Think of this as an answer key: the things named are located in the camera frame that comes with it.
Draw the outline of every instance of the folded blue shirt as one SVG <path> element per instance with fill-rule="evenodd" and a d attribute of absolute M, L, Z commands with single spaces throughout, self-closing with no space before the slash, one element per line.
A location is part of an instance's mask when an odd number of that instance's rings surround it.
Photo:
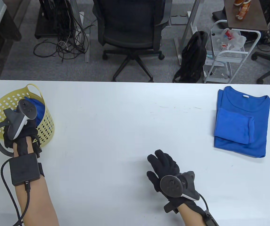
<path fill-rule="evenodd" d="M 254 117 L 219 108 L 214 135 L 241 144 L 252 143 L 254 142 Z"/>
<path fill-rule="evenodd" d="M 270 98 L 268 96 L 253 97 L 251 95 L 238 92 L 231 86 L 225 87 L 224 90 L 220 89 L 218 92 L 217 102 L 217 115 L 219 115 L 219 119 L 225 114 L 231 116 L 231 113 L 238 113 L 242 116 L 251 118 L 245 119 L 239 115 L 236 116 L 240 124 L 237 128 L 241 129 L 242 132 L 242 134 L 239 136 L 235 136 L 235 128 L 227 128 L 225 130 L 220 128 L 218 130 L 216 128 L 214 146 L 216 148 L 234 151 L 252 157 L 265 157 L 269 109 Z M 243 126 L 245 124 L 246 120 L 248 120 L 248 125 L 245 127 L 246 129 L 244 131 L 244 128 L 240 127 L 241 125 Z M 230 119 L 225 119 L 225 121 L 226 122 L 220 122 L 217 118 L 216 124 L 219 124 L 219 127 L 221 127 L 224 123 L 236 126 L 236 122 L 232 122 Z"/>

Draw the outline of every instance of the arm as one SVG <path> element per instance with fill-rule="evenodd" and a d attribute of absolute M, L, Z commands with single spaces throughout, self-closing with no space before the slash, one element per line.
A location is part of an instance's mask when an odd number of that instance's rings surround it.
<path fill-rule="evenodd" d="M 31 137 L 27 137 L 28 153 L 33 153 Z M 18 157 L 17 144 L 13 144 L 14 157 Z M 24 185 L 15 187 L 17 199 L 22 212 L 25 209 L 27 193 Z M 52 205 L 46 180 L 41 175 L 39 180 L 30 182 L 30 202 L 23 218 L 25 226 L 59 226 L 58 219 Z"/>
<path fill-rule="evenodd" d="M 178 210 L 186 226 L 205 226 L 202 216 L 191 210 L 187 205 L 182 204 L 178 207 Z"/>

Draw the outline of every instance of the metal cart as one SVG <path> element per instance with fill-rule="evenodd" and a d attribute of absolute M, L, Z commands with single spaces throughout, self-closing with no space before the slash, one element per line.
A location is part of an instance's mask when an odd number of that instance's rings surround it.
<path fill-rule="evenodd" d="M 210 33 L 208 34 L 207 43 L 211 42 L 211 51 L 207 51 L 208 55 L 212 56 L 213 63 L 212 65 L 204 65 L 204 83 L 206 82 L 218 82 L 218 83 L 228 83 L 230 84 L 234 77 L 237 75 L 241 66 L 256 46 L 258 41 L 261 38 L 261 33 L 257 30 L 246 30 L 246 29 L 236 29 L 232 28 L 231 30 L 237 31 L 241 34 L 241 31 L 254 32 L 257 33 L 258 37 L 250 47 L 249 51 L 245 51 L 245 48 L 242 47 L 239 51 L 224 50 L 220 51 L 217 43 L 217 39 L 221 36 L 224 29 L 214 28 L 218 23 L 227 23 L 227 20 L 218 20 L 211 27 Z M 239 63 L 240 65 L 236 69 L 235 73 L 232 74 L 232 69 L 230 63 Z"/>

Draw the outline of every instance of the floor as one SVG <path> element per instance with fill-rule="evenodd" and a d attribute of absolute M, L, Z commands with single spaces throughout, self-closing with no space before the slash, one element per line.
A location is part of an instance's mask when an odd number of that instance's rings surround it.
<path fill-rule="evenodd" d="M 84 25 L 95 20 L 92 14 L 93 1 L 78 1 L 79 10 L 85 12 Z M 191 10 L 193 0 L 174 0 L 171 15 L 184 15 Z M 221 10 L 223 0 L 207 0 L 202 10 L 198 29 L 209 32 L 213 23 L 212 12 Z M 50 80 L 50 81 L 111 81 L 113 74 L 118 69 L 123 56 L 109 56 L 107 61 L 102 60 L 104 49 L 111 48 L 108 45 L 101 46 L 97 40 L 96 27 L 91 28 L 90 62 L 85 63 L 84 55 L 74 60 L 65 60 L 61 63 L 58 56 L 39 58 L 33 55 L 33 48 L 43 39 L 34 37 L 36 21 L 40 4 L 38 0 L 31 0 L 26 11 L 20 32 L 23 36 L 20 42 L 15 42 L 7 58 L 0 79 L 6 80 Z M 144 63 L 154 76 L 155 82 L 170 83 L 176 71 L 179 69 L 174 37 L 182 37 L 184 26 L 173 26 L 162 31 L 161 50 L 165 59 L 160 61 L 157 57 L 145 57 Z M 38 49 L 39 54 L 51 54 L 54 46 L 45 44 Z M 255 84 L 258 77 L 270 70 L 270 62 L 264 59 L 252 61 L 248 58 L 238 75 L 234 78 L 234 84 Z M 132 61 L 117 77 L 121 82 L 147 82 L 148 77 L 140 66 Z M 264 84 L 270 84 L 270 77 L 264 80 Z"/>

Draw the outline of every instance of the plastic laundry basket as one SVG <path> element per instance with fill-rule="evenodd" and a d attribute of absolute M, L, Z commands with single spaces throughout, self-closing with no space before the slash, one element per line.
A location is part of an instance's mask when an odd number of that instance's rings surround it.
<path fill-rule="evenodd" d="M 34 86 L 38 89 L 38 91 L 40 92 L 40 97 L 29 91 L 29 89 L 28 89 L 29 85 Z M 42 93 L 36 85 L 28 84 L 26 87 L 12 91 L 0 99 L 0 122 L 4 121 L 4 119 L 5 119 L 5 115 L 4 115 L 3 110 L 5 110 L 7 108 L 11 108 L 12 110 L 15 110 L 17 108 L 18 101 L 20 99 L 24 99 L 24 97 L 36 99 L 45 105 L 44 117 L 43 117 L 41 123 L 39 124 L 39 126 L 37 127 L 41 147 L 45 146 L 53 137 L 54 123 L 53 123 L 53 119 L 48 111 L 48 108 L 45 104 L 45 101 L 42 97 Z M 0 139 L 3 139 L 3 133 L 4 133 L 4 128 L 1 128 L 0 129 Z"/>

